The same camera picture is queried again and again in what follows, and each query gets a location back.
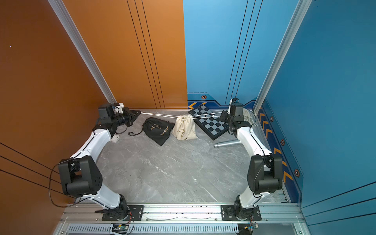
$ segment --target black drawstring bag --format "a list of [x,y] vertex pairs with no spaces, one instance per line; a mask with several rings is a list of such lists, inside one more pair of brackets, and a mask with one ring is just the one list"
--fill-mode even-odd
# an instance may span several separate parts
[[[145,134],[152,140],[154,140],[159,146],[162,146],[166,140],[170,137],[170,132],[174,128],[175,123],[169,123],[158,118],[148,118],[142,124],[142,130]],[[134,134],[133,132],[128,132],[128,135],[135,136],[141,134]]]

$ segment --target drawstring bag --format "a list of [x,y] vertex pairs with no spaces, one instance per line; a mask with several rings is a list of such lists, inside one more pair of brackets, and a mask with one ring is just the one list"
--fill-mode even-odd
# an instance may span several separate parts
[[195,123],[191,115],[182,115],[176,119],[172,134],[178,140],[196,139]]
[[[144,131],[150,139],[154,140],[159,146],[162,146],[170,137],[170,132],[174,128],[174,125],[174,123],[169,123],[158,118],[148,118],[142,124],[141,132]],[[135,136],[141,134],[141,132],[137,134],[128,132],[128,135]]]

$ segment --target metal cylinder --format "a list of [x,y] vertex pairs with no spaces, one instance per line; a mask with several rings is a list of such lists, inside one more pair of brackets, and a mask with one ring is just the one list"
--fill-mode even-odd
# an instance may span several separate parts
[[214,148],[225,147],[225,146],[230,146],[230,145],[235,145],[235,144],[241,144],[241,141],[236,139],[236,140],[230,140],[230,141],[225,141],[225,142],[221,142],[221,143],[216,143],[216,144],[214,144]]

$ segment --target beige drawstring bag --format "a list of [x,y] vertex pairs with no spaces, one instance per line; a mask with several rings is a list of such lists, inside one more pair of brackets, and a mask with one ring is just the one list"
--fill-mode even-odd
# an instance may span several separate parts
[[188,140],[196,139],[196,124],[190,114],[179,116],[176,119],[174,128],[172,129],[172,134],[178,140]]

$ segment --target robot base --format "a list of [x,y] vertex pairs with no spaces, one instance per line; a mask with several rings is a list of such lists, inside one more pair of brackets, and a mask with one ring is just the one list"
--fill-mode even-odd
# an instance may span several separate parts
[[261,213],[258,206],[250,209],[245,209],[240,206],[239,195],[236,197],[235,203],[233,205],[221,205],[221,213],[223,221],[230,220],[250,220],[260,221]]
[[[128,206],[128,213],[132,214],[132,220],[134,221],[141,221],[143,211],[144,211],[143,205]],[[116,218],[115,214],[113,213],[103,213],[102,221],[129,221],[130,220],[129,214],[124,219],[119,220]]]

